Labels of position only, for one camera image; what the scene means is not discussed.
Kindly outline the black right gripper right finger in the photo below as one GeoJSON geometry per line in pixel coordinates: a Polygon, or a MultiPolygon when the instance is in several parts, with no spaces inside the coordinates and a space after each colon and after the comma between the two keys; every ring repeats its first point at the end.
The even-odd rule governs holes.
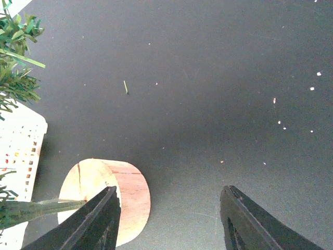
{"type": "Polygon", "coordinates": [[[220,216],[227,249],[321,249],[233,185],[221,191],[220,216]]]}

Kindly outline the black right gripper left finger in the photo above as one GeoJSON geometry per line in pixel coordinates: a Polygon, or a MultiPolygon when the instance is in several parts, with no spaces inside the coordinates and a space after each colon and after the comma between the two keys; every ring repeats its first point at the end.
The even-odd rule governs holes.
{"type": "Polygon", "coordinates": [[[56,228],[23,249],[115,249],[120,215],[117,187],[108,186],[56,228]]]}

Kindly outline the white perforated plastic basket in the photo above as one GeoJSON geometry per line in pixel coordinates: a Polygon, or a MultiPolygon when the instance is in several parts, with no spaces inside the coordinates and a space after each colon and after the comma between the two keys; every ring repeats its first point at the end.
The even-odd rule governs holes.
{"type": "Polygon", "coordinates": [[[48,124],[45,118],[24,104],[1,113],[1,187],[9,201],[30,202],[40,151],[48,124]]]}

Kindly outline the small green christmas tree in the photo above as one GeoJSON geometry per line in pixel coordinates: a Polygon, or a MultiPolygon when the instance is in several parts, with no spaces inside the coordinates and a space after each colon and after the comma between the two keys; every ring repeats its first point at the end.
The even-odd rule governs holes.
{"type": "Polygon", "coordinates": [[[97,57],[89,58],[83,51],[87,44],[96,43],[90,33],[84,33],[76,14],[68,14],[66,21],[74,30],[69,39],[73,52],[59,63],[59,70],[52,76],[49,88],[55,98],[55,111],[60,116],[55,122],[64,122],[69,128],[56,131],[57,141],[64,142],[61,157],[69,156],[72,167],[56,166],[61,181],[53,201],[42,202],[42,207],[57,207],[57,222],[65,229],[84,218],[99,204],[102,190],[110,191],[105,214],[99,214],[95,224],[104,229],[103,242],[120,246],[135,239],[147,224],[150,214],[150,191],[142,173],[124,161],[101,159],[98,149],[107,149],[107,136],[112,132],[115,119],[107,117],[111,99],[110,76],[112,70],[101,73],[97,57]]]}

